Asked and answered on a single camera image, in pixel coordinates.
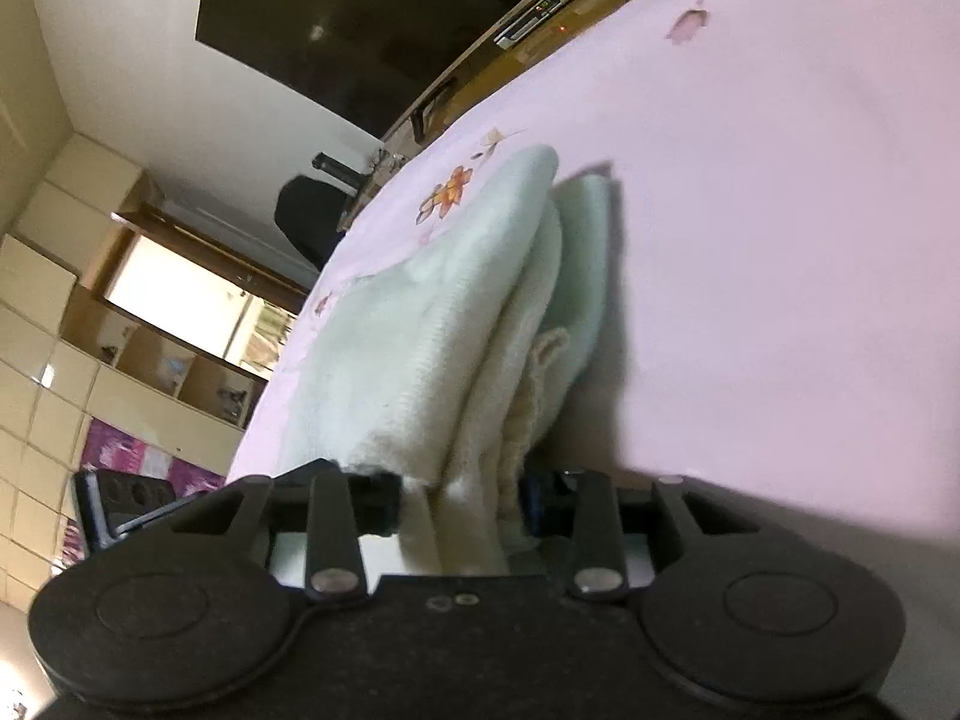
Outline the pale green cloth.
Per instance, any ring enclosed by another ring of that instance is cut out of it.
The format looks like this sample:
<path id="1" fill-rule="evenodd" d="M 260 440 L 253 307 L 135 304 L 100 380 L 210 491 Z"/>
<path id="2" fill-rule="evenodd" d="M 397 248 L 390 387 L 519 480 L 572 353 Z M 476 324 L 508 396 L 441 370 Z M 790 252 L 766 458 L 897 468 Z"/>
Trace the pale green cloth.
<path id="1" fill-rule="evenodd" d="M 402 486 L 398 564 L 496 575 L 527 551 L 524 460 L 601 330 L 612 182 L 511 156 L 441 238 L 355 281 L 301 367 L 278 465 L 325 458 Z"/>

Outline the black chair with clothes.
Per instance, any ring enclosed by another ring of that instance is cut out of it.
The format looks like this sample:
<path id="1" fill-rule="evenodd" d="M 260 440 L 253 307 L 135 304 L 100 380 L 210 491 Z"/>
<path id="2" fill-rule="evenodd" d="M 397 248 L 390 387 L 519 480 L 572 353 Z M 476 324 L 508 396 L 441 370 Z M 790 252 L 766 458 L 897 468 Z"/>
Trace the black chair with clothes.
<path id="1" fill-rule="evenodd" d="M 342 241 L 340 220 L 348 203 L 350 197 L 335 185 L 299 174 L 280 188 L 274 222 L 296 252 L 320 271 Z"/>

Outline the pink floral bed sheet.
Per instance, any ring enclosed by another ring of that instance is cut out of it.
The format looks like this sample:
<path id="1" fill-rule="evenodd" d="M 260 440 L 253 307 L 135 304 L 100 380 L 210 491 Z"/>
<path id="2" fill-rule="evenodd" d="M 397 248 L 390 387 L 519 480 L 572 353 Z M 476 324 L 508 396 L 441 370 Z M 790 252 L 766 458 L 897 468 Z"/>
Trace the pink floral bed sheet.
<path id="1" fill-rule="evenodd" d="M 274 475 L 334 320 L 399 332 L 376 275 L 475 218 L 501 164 L 550 146 L 605 172 L 607 319 L 560 452 L 692 473 L 882 532 L 958 535 L 958 0 L 633 0 L 449 128 L 322 271 L 236 452 Z"/>

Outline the large black television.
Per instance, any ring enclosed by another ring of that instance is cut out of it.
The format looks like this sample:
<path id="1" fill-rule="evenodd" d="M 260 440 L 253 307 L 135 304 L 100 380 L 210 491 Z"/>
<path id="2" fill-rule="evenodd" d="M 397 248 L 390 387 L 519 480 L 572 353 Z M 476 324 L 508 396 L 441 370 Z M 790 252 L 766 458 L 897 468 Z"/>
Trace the large black television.
<path id="1" fill-rule="evenodd" d="M 526 0 L 200 0 L 195 37 L 382 137 Z"/>

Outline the silver set-top box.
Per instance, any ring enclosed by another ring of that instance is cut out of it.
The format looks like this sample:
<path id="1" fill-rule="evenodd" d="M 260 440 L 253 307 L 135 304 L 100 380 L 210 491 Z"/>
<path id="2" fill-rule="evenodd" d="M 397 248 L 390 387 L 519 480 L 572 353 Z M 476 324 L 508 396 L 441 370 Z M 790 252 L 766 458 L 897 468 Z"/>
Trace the silver set-top box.
<path id="1" fill-rule="evenodd" d="M 493 42 L 503 50 L 511 49 L 520 43 L 529 32 L 534 31 L 544 21 L 550 20 L 555 13 L 571 0 L 539 0 L 534 5 L 526 8 L 521 15 L 512 18 L 506 23 L 496 36 Z"/>

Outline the cream wall cabinet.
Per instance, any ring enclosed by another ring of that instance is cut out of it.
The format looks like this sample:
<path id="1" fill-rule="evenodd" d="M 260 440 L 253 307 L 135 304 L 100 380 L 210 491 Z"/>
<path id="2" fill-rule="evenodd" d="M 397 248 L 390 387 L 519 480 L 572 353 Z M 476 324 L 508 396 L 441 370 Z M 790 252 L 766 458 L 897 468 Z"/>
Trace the cream wall cabinet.
<path id="1" fill-rule="evenodd" d="M 2 601 L 75 561 L 68 480 L 110 468 L 223 483 L 262 380 L 110 304 L 142 239 L 143 169 L 71 135 L 2 239 Z"/>

